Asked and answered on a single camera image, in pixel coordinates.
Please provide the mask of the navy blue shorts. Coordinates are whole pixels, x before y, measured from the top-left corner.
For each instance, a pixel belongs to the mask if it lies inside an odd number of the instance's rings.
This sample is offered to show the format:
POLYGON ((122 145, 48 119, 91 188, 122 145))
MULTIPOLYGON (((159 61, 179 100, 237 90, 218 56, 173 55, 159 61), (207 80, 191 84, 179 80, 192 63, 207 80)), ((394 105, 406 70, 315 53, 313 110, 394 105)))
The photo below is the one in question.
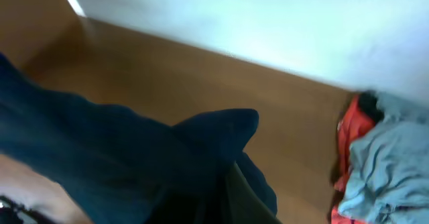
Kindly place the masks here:
POLYGON ((225 223, 234 163, 276 216, 244 152, 258 122, 254 109, 225 109, 169 126, 43 89, 1 59, 1 153, 57 182, 94 223, 225 223))

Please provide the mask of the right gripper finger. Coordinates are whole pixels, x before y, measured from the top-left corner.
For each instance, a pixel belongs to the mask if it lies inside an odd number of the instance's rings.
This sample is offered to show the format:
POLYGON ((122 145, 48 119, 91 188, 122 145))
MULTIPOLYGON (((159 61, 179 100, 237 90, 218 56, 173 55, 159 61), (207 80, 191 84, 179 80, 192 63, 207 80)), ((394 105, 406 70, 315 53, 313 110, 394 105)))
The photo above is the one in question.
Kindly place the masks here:
POLYGON ((225 176, 225 197, 225 223, 282 224, 257 197, 236 163, 225 176))

